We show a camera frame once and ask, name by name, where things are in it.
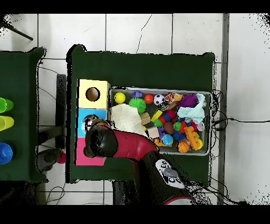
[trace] yellow cube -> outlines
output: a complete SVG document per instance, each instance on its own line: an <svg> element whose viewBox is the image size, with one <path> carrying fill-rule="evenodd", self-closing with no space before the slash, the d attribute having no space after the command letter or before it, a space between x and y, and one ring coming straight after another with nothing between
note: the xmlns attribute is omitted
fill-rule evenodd
<svg viewBox="0 0 270 224"><path fill-rule="evenodd" d="M107 81L78 79L79 108L107 109L110 86Z"/></svg>

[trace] green table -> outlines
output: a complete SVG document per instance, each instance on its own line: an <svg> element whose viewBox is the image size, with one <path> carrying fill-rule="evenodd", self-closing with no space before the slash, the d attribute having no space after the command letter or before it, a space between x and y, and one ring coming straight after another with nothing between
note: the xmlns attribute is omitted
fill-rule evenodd
<svg viewBox="0 0 270 224"><path fill-rule="evenodd" d="M178 89L212 92L214 54L154 55L113 52L86 52L74 45L67 53L68 76L67 135L75 136L76 82L78 79L105 80L111 86ZM132 163L123 158L107 158L104 166L74 166L74 137L67 139L70 161L66 180L133 180ZM209 155L170 156L165 158L191 181L208 185Z"/></svg>
<svg viewBox="0 0 270 224"><path fill-rule="evenodd" d="M14 102L14 108L3 116L11 116L12 128L0 132L0 142L13 150L12 160L0 165L0 181L44 182L46 178L35 167L37 147L37 64L45 52L0 52L0 97Z"/></svg>

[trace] light blue cloth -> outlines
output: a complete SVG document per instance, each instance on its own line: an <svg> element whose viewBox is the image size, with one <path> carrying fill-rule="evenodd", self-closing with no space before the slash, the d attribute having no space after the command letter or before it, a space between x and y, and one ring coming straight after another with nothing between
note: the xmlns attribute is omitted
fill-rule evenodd
<svg viewBox="0 0 270 224"><path fill-rule="evenodd" d="M177 111L177 115L179 117L184 117L185 122L194 121L195 124L199 124L205 118L205 111L203 109L205 96L203 94L196 94L199 103L196 107L179 107Z"/></svg>

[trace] yellow block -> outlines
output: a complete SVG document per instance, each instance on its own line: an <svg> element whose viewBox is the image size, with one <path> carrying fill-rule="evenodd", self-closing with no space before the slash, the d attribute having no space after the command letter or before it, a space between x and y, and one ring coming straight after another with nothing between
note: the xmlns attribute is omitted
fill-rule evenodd
<svg viewBox="0 0 270 224"><path fill-rule="evenodd" d="M156 119L158 119L160 117L161 114L162 114L162 111L160 111L160 110L155 112L155 114L153 115L151 121L154 122Z"/></svg>
<svg viewBox="0 0 270 224"><path fill-rule="evenodd" d="M110 84L107 81L79 79L79 108L89 109L107 109L108 108L108 91ZM99 92L99 98L96 101L90 101L86 97L86 92L94 87Z"/></svg>

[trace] gray tray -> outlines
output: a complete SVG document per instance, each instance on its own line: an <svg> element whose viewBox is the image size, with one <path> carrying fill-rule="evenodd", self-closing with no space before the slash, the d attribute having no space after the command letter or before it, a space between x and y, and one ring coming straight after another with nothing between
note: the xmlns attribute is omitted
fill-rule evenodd
<svg viewBox="0 0 270 224"><path fill-rule="evenodd" d="M140 91L143 93L143 96L145 96L145 94L162 94L162 95L167 95L170 92L176 92L182 95L186 95L186 94L203 94L205 96L205 102L206 102L206 107L204 107L204 111L205 111L205 118L203 120L204 124L205 124L205 131L204 132L197 132L202 140L203 143L203 147L200 150L192 150L190 149L187 153L179 153L176 149L176 144L177 141L174 140L173 141L173 145L172 147L159 147L160 149L160 154L173 154L173 155L198 155L198 156L204 156L207 155L210 152L210 148L211 148L211 109L212 109L212 94L209 92L197 92L197 91L183 91L183 90L168 90L168 89L145 89L145 88L123 88L123 87L112 87L109 90L109 102L110 106L108 107L108 118L110 118L111 115L111 107L116 106L117 103L113 100L114 99L114 95L117 92L122 92L125 94L126 96L126 100L125 100L125 104L128 104L129 101L132 99L131 95L134 91ZM146 107L146 112L149 114L149 116L152 118L153 114L156 112L157 110L157 106L154 103L151 103L149 105L147 105ZM150 128L150 127L154 127L153 122L150 122L148 124L145 125L146 128Z"/></svg>

